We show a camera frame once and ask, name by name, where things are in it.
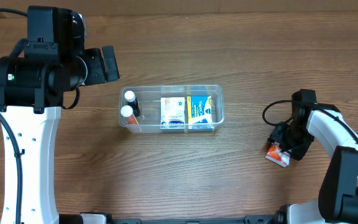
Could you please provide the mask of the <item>clear plastic container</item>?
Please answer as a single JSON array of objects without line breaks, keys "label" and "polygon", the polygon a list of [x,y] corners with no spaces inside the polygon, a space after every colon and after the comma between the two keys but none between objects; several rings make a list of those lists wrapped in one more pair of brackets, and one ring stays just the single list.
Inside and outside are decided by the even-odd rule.
[{"label": "clear plastic container", "polygon": [[224,121],[219,85],[126,86],[119,99],[119,124],[132,133],[214,131]]}]

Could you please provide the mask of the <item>orange tube white cap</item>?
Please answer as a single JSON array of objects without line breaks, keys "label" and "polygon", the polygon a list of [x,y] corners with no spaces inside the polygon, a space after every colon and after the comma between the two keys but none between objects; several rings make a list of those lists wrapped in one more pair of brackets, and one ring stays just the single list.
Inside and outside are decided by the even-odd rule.
[{"label": "orange tube white cap", "polygon": [[131,106],[129,105],[125,105],[121,108],[120,110],[121,115],[126,119],[128,124],[131,125],[138,125],[138,121],[134,115],[134,110],[132,109]]}]

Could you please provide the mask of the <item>red Panadol box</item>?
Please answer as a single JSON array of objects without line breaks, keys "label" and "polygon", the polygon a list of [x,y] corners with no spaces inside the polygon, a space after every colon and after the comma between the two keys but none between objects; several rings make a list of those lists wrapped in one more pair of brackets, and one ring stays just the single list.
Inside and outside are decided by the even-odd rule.
[{"label": "red Panadol box", "polygon": [[289,153],[282,151],[277,142],[270,145],[265,158],[282,167],[288,167],[290,165]]}]

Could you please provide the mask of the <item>blue Vicks VapoDrops box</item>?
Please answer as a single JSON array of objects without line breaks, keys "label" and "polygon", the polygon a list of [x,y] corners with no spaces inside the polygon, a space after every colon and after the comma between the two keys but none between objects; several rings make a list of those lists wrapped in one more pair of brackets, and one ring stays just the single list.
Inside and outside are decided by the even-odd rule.
[{"label": "blue Vicks VapoDrops box", "polygon": [[188,128],[198,131],[214,129],[211,96],[187,96]]}]

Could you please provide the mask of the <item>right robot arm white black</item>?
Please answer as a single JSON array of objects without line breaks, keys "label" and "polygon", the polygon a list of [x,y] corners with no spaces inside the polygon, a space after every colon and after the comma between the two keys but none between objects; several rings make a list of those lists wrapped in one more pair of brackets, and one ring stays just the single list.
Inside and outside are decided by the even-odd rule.
[{"label": "right robot arm white black", "polygon": [[358,223],[358,135],[334,105],[318,103],[313,90],[294,92],[289,103],[291,117],[273,124],[266,159],[287,167],[318,140],[331,162],[318,199],[282,206],[272,223]]}]

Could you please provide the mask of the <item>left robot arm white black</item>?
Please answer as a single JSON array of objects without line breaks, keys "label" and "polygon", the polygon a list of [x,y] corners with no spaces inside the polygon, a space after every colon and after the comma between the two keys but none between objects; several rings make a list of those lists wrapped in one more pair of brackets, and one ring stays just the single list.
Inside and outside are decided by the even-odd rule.
[{"label": "left robot arm white black", "polygon": [[0,58],[4,138],[3,223],[109,223],[106,213],[60,214],[54,194],[55,139],[64,94],[119,79],[112,46],[85,47],[85,18],[30,6],[27,37]]}]

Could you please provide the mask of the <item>white Hansaplast plaster box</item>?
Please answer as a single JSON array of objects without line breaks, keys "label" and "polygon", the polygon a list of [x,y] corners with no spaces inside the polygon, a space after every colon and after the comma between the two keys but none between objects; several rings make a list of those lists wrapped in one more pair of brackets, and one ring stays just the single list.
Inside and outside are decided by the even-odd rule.
[{"label": "white Hansaplast plaster box", "polygon": [[161,98],[161,126],[162,128],[183,128],[185,124],[185,98]]}]

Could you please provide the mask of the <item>black tube white cap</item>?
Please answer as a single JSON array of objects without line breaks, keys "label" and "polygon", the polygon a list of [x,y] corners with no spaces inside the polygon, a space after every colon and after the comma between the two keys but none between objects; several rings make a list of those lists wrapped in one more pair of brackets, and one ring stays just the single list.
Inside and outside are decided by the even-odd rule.
[{"label": "black tube white cap", "polygon": [[141,108],[139,106],[138,99],[133,91],[126,91],[124,98],[127,101],[127,104],[133,109],[134,116],[139,117],[141,115]]}]

